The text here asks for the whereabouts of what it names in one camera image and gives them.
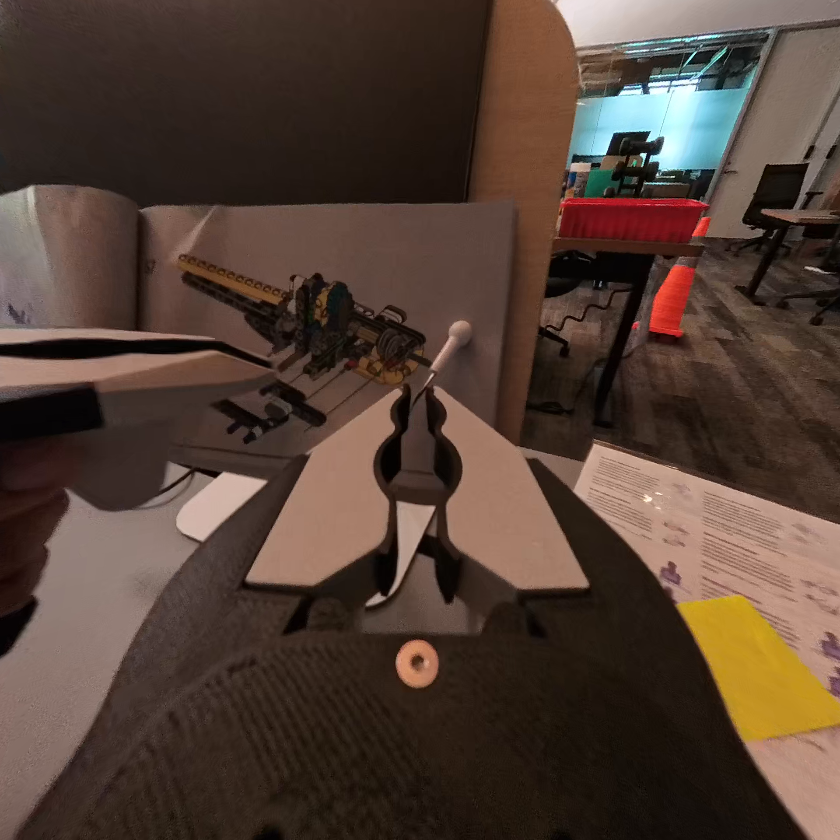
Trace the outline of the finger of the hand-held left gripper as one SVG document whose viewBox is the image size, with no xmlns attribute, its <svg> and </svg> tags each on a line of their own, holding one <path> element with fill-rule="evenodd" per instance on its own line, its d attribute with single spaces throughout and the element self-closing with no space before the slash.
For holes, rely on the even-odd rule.
<svg viewBox="0 0 840 840">
<path fill-rule="evenodd" d="M 183 417 L 271 382 L 244 351 L 3 351 L 2 444 L 75 438 L 70 490 L 105 511 L 151 500 Z"/>
<path fill-rule="evenodd" d="M 3 360 L 89 361 L 127 354 L 175 356 L 204 351 L 218 352 L 263 368 L 271 366 L 264 356 L 193 335 L 108 329 L 1 329 Z"/>
</svg>

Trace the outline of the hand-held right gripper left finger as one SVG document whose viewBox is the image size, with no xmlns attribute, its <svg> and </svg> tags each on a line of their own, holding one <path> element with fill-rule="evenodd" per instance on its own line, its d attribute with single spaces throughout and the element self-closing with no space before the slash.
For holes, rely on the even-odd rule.
<svg viewBox="0 0 840 840">
<path fill-rule="evenodd" d="M 383 397 L 308 455 L 245 577 L 284 592 L 387 592 L 398 558 L 393 481 L 411 390 Z"/>
</svg>

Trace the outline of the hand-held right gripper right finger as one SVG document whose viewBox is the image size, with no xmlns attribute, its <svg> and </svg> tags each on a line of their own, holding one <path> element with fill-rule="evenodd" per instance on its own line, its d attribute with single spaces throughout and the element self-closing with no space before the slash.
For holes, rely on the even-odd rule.
<svg viewBox="0 0 840 840">
<path fill-rule="evenodd" d="M 438 589 L 488 614 L 590 590 L 569 540 L 520 449 L 442 388 L 425 394 L 434 473 L 444 486 L 432 556 Z"/>
</svg>

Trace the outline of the grey lego instruction booklet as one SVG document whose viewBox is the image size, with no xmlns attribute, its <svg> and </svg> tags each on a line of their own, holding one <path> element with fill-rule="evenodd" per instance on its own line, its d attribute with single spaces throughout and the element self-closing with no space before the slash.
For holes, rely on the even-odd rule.
<svg viewBox="0 0 840 840">
<path fill-rule="evenodd" d="M 386 393 L 434 377 L 493 425 L 511 287 L 510 203 L 139 206 L 32 185 L 2 195 L 2 331 L 215 340 L 274 378 L 187 415 L 172 458 L 267 476 Z"/>
</svg>

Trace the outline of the person's left hand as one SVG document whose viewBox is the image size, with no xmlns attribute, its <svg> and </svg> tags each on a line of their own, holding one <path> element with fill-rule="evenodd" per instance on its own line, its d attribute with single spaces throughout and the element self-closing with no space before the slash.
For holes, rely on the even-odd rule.
<svg viewBox="0 0 840 840">
<path fill-rule="evenodd" d="M 47 565 L 48 542 L 64 517 L 77 452 L 62 437 L 3 444 L 1 616 L 23 609 Z"/>
</svg>

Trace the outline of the printed paper sheet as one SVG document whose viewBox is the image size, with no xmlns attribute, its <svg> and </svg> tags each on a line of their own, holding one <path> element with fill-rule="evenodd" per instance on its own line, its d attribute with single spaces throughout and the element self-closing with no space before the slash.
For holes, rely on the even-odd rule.
<svg viewBox="0 0 840 840">
<path fill-rule="evenodd" d="M 603 444 L 574 492 L 674 602 L 749 602 L 838 705 L 837 524 Z"/>
</svg>

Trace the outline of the yellow paper sheet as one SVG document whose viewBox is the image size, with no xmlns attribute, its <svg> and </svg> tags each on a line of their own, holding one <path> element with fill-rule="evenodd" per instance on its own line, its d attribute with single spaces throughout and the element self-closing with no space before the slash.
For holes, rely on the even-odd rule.
<svg viewBox="0 0 840 840">
<path fill-rule="evenodd" d="M 676 606 L 738 735 L 759 742 L 837 728 L 839 705 L 741 595 Z"/>
</svg>

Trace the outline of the orange traffic cone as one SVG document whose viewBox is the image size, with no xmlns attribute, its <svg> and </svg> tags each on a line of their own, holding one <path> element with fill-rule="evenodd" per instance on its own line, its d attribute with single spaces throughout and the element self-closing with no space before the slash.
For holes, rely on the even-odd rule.
<svg viewBox="0 0 840 840">
<path fill-rule="evenodd" d="M 681 329 L 686 306 L 694 283 L 711 219 L 699 220 L 691 244 L 699 247 L 695 255 L 680 257 L 671 267 L 664 283 L 654 299 L 649 335 L 652 340 L 675 342 L 683 336 Z"/>
</svg>

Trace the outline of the dark desk partition wooden edge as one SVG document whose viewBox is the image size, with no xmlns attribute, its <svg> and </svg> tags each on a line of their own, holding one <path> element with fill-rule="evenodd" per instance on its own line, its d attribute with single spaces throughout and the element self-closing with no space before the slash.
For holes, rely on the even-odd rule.
<svg viewBox="0 0 840 840">
<path fill-rule="evenodd" d="M 2 1 L 1 37 L 8 192 L 512 199 L 496 427 L 519 441 L 580 82 L 552 2 Z"/>
</svg>

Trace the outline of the red plastic bin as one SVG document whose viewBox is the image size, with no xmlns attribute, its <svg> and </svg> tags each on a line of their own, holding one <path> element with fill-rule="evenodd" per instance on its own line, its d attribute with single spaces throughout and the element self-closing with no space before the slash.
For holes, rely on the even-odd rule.
<svg viewBox="0 0 840 840">
<path fill-rule="evenodd" d="M 687 198 L 575 197 L 561 205 L 558 236 L 683 244 L 706 210 Z"/>
</svg>

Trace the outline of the black dumbbell rack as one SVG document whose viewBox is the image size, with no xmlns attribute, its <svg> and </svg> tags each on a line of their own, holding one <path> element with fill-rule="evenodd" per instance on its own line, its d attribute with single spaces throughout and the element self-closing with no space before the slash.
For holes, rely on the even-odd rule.
<svg viewBox="0 0 840 840">
<path fill-rule="evenodd" d="M 657 156 L 663 150 L 665 137 L 650 140 L 649 132 L 615 133 L 607 150 L 607 157 L 615 158 L 610 171 L 610 184 L 604 198 L 641 198 L 644 187 L 652 182 L 659 169 Z"/>
</svg>

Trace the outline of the wooden desk black legs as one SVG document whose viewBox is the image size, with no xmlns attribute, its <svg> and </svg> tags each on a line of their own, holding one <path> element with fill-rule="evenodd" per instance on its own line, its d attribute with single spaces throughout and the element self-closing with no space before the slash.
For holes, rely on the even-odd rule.
<svg viewBox="0 0 840 840">
<path fill-rule="evenodd" d="M 770 237 L 770 244 L 763 254 L 757 268 L 753 272 L 747 285 L 736 286 L 739 291 L 754 306 L 765 306 L 767 301 L 758 297 L 759 288 L 767 275 L 776 256 L 782 249 L 785 238 L 792 228 L 812 227 L 835 227 L 834 236 L 830 241 L 822 262 L 816 267 L 810 267 L 810 271 L 825 277 L 834 277 L 835 285 L 830 288 L 797 292 L 778 297 L 773 304 L 774 308 L 786 309 L 791 301 L 813 300 L 817 309 L 811 315 L 808 322 L 818 327 L 823 324 L 825 315 L 835 307 L 839 299 L 838 287 L 838 248 L 839 248 L 839 213 L 837 210 L 810 210 L 810 209 L 779 209 L 764 208 L 762 215 L 774 222 L 779 223 L 777 229 Z"/>
</svg>

